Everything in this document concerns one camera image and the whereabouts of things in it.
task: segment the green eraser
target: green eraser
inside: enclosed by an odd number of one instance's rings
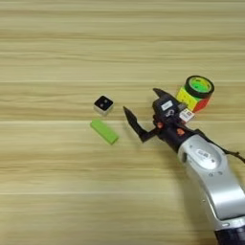
[[[111,145],[119,139],[118,134],[100,119],[92,120],[90,125]]]

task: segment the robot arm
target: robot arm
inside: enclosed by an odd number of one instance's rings
[[[200,189],[219,244],[245,244],[245,193],[223,150],[194,135],[180,146],[178,158]]]
[[[215,144],[200,130],[187,128],[179,117],[185,106],[161,89],[154,92],[159,97],[152,105],[155,128],[145,131],[134,114],[124,108],[129,124],[142,142],[158,136],[177,153],[189,178],[200,189],[219,245],[245,245],[245,193],[229,168],[226,154],[244,163],[245,159]]]

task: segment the label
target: label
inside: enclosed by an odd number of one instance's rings
[[[185,109],[180,113],[180,119],[185,123],[189,122],[194,116],[195,114],[188,109]]]
[[[210,159],[211,157],[211,154],[203,149],[197,149],[196,150],[196,153],[199,155],[199,156],[202,156],[206,159]]]
[[[168,102],[162,104],[162,109],[163,109],[164,111],[166,111],[166,110],[168,110],[171,106],[173,106],[172,100],[169,100]]]

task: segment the cylindrical object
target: cylindrical object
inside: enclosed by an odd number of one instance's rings
[[[214,85],[207,78],[201,76],[191,76],[187,78],[185,89],[193,97],[198,99],[206,99],[212,95]]]

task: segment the black and white cube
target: black and white cube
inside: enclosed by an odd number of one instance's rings
[[[106,96],[101,96],[95,101],[94,108],[97,112],[106,116],[112,110],[113,104],[112,100]]]

